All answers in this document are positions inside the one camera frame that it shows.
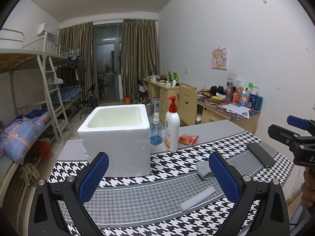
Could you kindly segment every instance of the styrofoam box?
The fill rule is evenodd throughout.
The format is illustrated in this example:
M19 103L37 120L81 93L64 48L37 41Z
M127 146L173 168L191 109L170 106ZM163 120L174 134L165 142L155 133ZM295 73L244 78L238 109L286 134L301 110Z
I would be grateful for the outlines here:
M108 154L105 177L150 174L150 124L145 105L97 107L78 133L89 162L99 152Z

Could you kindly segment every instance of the black and white houndstooth tablecloth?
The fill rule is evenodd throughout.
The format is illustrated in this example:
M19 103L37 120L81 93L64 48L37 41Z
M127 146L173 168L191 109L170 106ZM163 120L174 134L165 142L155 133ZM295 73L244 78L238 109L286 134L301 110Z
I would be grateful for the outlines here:
M263 168L246 149L246 144L253 142L261 140L244 132L176 153L153 154L150 175L103 178L91 201L84 206L105 235L214 235L234 204L226 199L215 178L202 181L197 176L197 161L207 160L211 152L218 151L242 175L263 182L278 178L282 185L292 171L293 163L265 143L261 143L262 147L276 164ZM49 181L64 181L87 164L87 161L57 161ZM179 203L210 185L216 188L213 195L186 212L179 210ZM253 203L242 229L253 220L258 204L259 201ZM60 203L60 207L71 233L79 235L65 205Z

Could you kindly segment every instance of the wall picture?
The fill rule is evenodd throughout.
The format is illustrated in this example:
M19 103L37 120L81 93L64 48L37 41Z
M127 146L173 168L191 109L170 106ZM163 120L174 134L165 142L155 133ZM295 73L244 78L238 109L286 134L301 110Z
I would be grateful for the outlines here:
M216 69L227 69L227 49L226 48L220 48L220 46L217 49L212 49L212 68Z

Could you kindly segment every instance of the white plastic stick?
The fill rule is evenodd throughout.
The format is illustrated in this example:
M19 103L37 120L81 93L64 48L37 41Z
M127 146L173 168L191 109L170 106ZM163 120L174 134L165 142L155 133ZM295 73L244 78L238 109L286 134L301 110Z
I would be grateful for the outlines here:
M203 201L205 198L209 197L214 192L215 188L213 186L210 186L201 193L179 204L179 208L181 209L181 211L186 211L191 207L197 205L199 202Z

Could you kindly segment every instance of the door frame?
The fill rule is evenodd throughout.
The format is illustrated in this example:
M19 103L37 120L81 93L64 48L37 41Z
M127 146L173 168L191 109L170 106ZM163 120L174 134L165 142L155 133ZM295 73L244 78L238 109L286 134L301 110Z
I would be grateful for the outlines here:
M109 40L109 41L96 41L96 28L102 26L112 26L117 25L117 34L116 40ZM93 26L93 78L94 82L96 83L95 87L95 97L99 100L99 103L108 103L108 102L116 102L120 100L119 97L119 74L120 74L120 66L119 66L119 54L120 54L120 42L119 40L119 25L122 23L109 23L109 24L100 24ZM105 45L105 44L114 44L114 70L117 72L115 75L115 91L116 91L116 99L114 100L106 100L101 101L98 93L98 84L97 84L97 46L98 45Z

